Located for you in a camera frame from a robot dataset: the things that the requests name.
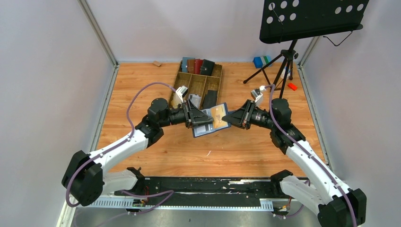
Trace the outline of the gold orange card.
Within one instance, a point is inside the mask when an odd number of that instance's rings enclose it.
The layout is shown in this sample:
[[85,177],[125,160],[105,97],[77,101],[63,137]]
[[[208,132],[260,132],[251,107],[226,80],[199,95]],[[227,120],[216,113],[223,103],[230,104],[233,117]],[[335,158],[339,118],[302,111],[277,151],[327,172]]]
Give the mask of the gold orange card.
[[229,124],[222,119],[227,114],[225,104],[212,107],[210,113],[213,118],[213,129],[220,130],[229,126]]

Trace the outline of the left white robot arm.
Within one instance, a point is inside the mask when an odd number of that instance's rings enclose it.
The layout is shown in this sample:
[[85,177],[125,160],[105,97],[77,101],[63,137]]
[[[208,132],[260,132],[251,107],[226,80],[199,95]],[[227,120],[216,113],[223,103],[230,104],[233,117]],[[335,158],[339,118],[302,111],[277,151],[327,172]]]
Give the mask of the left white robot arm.
[[164,127],[183,123],[195,128],[212,122],[213,117],[191,101],[169,108],[164,98],[154,99],[147,115],[127,135],[102,149],[73,154],[61,181],[66,188],[66,202],[71,207],[88,206],[101,195],[134,188],[140,178],[138,172],[127,169],[110,173],[110,169],[155,144],[164,135]]

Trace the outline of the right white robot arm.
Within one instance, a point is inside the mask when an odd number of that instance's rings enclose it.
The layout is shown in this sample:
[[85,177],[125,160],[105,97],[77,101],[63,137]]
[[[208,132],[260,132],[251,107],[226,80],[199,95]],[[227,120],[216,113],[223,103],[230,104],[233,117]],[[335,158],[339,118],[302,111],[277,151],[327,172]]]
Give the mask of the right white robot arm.
[[273,99],[269,110],[247,100],[240,109],[231,111],[222,120],[242,129],[256,125],[270,130],[273,144],[303,170],[311,185],[303,183],[288,170],[272,175],[271,180],[279,191],[312,211],[322,227],[358,227],[364,224],[365,193],[361,189],[351,189],[328,168],[291,122],[291,115],[286,99]]

